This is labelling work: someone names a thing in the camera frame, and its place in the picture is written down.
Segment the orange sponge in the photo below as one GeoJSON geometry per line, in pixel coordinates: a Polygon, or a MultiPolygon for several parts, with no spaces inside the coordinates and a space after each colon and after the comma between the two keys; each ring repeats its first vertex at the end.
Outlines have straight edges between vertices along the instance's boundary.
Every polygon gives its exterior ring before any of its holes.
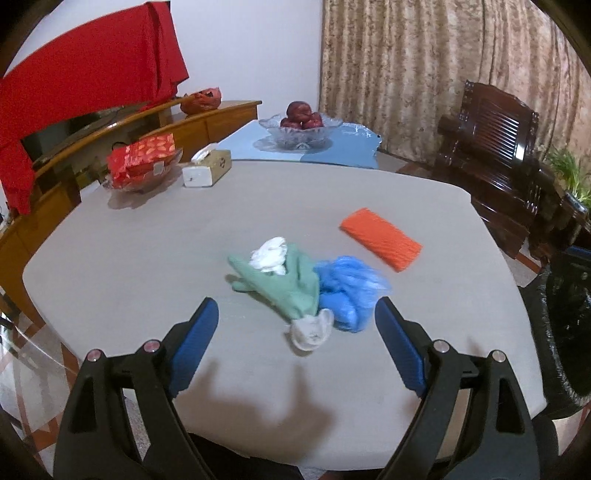
{"type": "Polygon", "coordinates": [[[421,244],[367,208],[349,215],[340,224],[340,228],[397,272],[407,268],[423,248],[421,244]]]}

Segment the glass bowl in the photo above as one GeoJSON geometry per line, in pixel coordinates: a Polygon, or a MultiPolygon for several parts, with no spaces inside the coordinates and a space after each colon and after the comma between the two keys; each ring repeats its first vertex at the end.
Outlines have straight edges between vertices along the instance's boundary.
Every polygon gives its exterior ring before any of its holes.
{"type": "Polygon", "coordinates": [[[330,134],[343,124],[340,118],[331,118],[323,113],[320,116],[324,126],[308,130],[282,127],[281,120],[285,115],[280,113],[271,118],[259,120],[259,124],[271,134],[275,143],[281,148],[286,150],[312,150],[324,147],[330,134]]]}

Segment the red cloth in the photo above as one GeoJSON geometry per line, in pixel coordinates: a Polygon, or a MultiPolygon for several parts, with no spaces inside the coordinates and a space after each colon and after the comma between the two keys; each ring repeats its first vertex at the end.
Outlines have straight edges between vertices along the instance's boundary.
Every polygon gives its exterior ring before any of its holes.
{"type": "Polygon", "coordinates": [[[33,164],[20,140],[117,105],[161,103],[189,77],[165,2],[81,25],[0,80],[0,180],[10,207],[30,212],[33,164]]]}

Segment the red apple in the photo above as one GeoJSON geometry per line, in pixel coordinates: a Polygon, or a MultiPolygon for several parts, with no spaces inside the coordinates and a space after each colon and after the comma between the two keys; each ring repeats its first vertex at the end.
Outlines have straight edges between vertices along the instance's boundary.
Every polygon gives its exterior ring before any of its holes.
{"type": "Polygon", "coordinates": [[[319,128],[319,127],[323,127],[324,125],[322,124],[322,120],[313,120],[310,119],[307,122],[304,122],[303,124],[301,124],[301,127],[304,130],[309,130],[310,128],[319,128]]]}
{"type": "Polygon", "coordinates": [[[292,122],[307,122],[312,115],[312,107],[306,102],[291,102],[286,114],[292,122]]]}
{"type": "Polygon", "coordinates": [[[324,123],[322,123],[322,116],[318,113],[318,112],[314,112],[312,115],[310,115],[310,120],[314,120],[315,122],[320,122],[320,125],[318,125],[318,127],[323,127],[324,123]]]}
{"type": "Polygon", "coordinates": [[[288,118],[284,118],[283,120],[281,120],[280,125],[282,127],[286,127],[286,128],[295,128],[297,130],[301,130],[301,123],[299,123],[299,122],[292,122],[288,118]]]}

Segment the blue gripper pad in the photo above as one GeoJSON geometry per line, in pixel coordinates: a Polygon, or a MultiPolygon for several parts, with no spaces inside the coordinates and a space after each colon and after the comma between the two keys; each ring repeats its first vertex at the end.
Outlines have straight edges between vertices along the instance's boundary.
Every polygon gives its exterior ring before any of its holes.
{"type": "Polygon", "coordinates": [[[175,325],[163,340],[168,348],[175,344],[172,347],[173,356],[169,360],[171,377],[168,392],[172,398],[189,387],[216,331],[218,318],[217,303],[215,300],[206,298],[189,322],[175,325]]]}
{"type": "Polygon", "coordinates": [[[586,260],[587,262],[591,261],[591,250],[587,250],[586,248],[568,247],[565,253],[571,257],[577,257],[581,260],[586,260]]]}
{"type": "Polygon", "coordinates": [[[402,318],[390,299],[382,297],[378,300],[375,306],[375,324],[379,334],[402,377],[404,386],[422,398],[427,391],[423,357],[405,333],[402,322],[411,323],[402,318]]]}

